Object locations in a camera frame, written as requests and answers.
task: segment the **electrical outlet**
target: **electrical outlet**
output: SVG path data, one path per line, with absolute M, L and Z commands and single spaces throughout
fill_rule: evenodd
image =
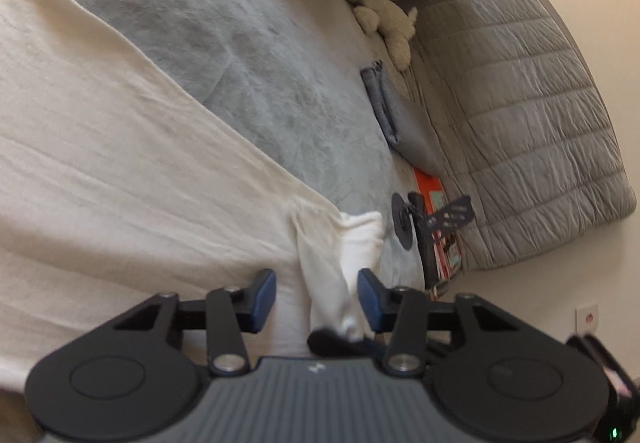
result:
M 598 328 L 598 304 L 590 304 L 575 310 L 575 332 L 579 335 L 595 333 Z

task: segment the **metal bolt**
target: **metal bolt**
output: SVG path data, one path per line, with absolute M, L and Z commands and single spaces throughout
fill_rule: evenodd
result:
M 400 373 L 410 373 L 420 367 L 420 359 L 406 353 L 393 355 L 387 363 L 389 367 Z
M 246 360 L 243 357 L 232 353 L 220 355 L 213 360 L 213 366 L 224 373 L 235 373 L 240 371 L 245 364 Z

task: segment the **ribbed gray plate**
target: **ribbed gray plate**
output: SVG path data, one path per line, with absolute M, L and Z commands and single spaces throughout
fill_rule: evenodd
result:
M 60 440 L 46 436 L 42 443 Z M 436 410 L 418 381 L 370 360 L 263 359 L 217 379 L 190 414 L 148 443 L 478 443 Z

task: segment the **orange book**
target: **orange book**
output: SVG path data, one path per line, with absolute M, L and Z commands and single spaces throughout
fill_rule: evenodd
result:
M 418 192 L 424 197 L 424 207 L 428 214 L 433 214 L 447 204 L 447 195 L 442 187 L 442 182 L 438 178 L 428 176 L 417 168 L 414 168 L 414 176 L 418 185 Z M 460 253 L 456 236 L 454 234 L 447 235 L 434 244 L 434 249 L 440 282 L 452 279 L 462 267 L 462 254 Z

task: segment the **round black disc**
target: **round black disc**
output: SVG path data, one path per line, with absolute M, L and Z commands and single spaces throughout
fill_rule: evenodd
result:
M 398 193 L 391 195 L 391 214 L 394 220 L 396 237 L 405 250 L 410 250 L 414 244 L 414 230 L 411 227 L 411 215 L 407 204 Z
M 517 331 L 485 332 L 437 366 L 445 411 L 491 441 L 569 441 L 593 431 L 608 399 L 604 374 L 571 347 Z
M 82 339 L 39 362 L 25 395 L 48 432 L 76 441 L 129 441 L 186 413 L 202 384 L 180 351 L 119 331 L 106 343 Z

